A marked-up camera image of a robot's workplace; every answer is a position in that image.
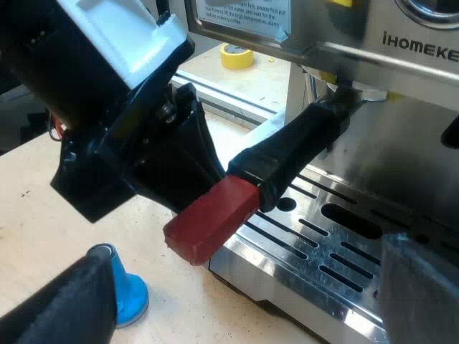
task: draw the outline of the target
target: brand logo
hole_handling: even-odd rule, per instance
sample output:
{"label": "brand logo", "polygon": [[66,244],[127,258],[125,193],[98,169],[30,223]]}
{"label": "brand logo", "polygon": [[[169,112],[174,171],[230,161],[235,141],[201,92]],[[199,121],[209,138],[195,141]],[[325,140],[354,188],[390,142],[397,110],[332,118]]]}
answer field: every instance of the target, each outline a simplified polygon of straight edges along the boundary
{"label": "brand logo", "polygon": [[437,57],[438,59],[448,59],[452,62],[459,62],[458,50],[453,50],[449,47],[441,47],[434,44],[425,44],[413,39],[392,36],[391,34],[387,34],[387,31],[384,31],[382,44],[400,49],[409,49],[412,52],[426,54],[432,57]]}

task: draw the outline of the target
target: yellow tape roll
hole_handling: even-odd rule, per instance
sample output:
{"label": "yellow tape roll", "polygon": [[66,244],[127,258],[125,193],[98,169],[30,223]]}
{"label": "yellow tape roll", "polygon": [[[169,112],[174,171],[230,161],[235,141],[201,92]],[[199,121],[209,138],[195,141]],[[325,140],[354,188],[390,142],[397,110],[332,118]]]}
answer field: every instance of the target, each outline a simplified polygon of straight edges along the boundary
{"label": "yellow tape roll", "polygon": [[329,0],[331,2],[334,2],[335,4],[339,4],[345,7],[352,7],[352,2],[353,0]]}
{"label": "yellow tape roll", "polygon": [[242,70],[253,65],[253,51],[237,45],[222,45],[220,55],[223,67],[229,70]]}

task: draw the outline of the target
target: red rubber tip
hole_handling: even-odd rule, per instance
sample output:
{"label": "red rubber tip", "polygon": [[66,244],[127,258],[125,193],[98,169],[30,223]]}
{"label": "red rubber tip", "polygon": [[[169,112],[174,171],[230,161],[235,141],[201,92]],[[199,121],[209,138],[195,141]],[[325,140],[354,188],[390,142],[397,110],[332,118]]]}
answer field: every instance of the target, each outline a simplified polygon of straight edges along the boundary
{"label": "red rubber tip", "polygon": [[164,226],[166,243],[191,265],[204,264],[259,208],[256,186],[226,176]]}

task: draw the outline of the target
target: table surface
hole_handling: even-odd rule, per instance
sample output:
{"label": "table surface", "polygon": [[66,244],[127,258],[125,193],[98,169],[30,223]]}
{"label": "table surface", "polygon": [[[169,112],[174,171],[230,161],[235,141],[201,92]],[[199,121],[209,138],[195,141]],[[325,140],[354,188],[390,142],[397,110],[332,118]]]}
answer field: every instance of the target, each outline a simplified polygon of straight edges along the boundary
{"label": "table surface", "polygon": [[222,66],[221,45],[186,61],[180,70],[213,82],[225,91],[241,94],[275,112],[287,104],[290,62],[254,52],[255,62],[243,70]]}
{"label": "table surface", "polygon": [[[247,132],[213,115],[208,123],[217,150],[218,137],[231,141]],[[87,222],[49,185],[59,152],[46,134],[0,158],[0,315],[90,247],[109,242],[126,270],[145,280],[150,297],[146,314],[116,330],[111,343],[318,343],[168,250],[162,227],[171,212],[159,204],[136,196],[98,223]]]}

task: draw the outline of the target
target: blue object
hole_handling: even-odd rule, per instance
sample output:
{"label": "blue object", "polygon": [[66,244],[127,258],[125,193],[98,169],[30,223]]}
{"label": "blue object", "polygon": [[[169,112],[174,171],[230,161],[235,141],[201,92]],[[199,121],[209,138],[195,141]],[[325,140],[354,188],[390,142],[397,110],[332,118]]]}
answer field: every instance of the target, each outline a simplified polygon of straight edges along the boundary
{"label": "blue object", "polygon": [[109,249],[115,283],[116,305],[118,308],[117,328],[124,328],[137,321],[148,308],[148,289],[145,282],[135,274],[127,274],[123,263],[110,244],[101,244],[90,249]]}

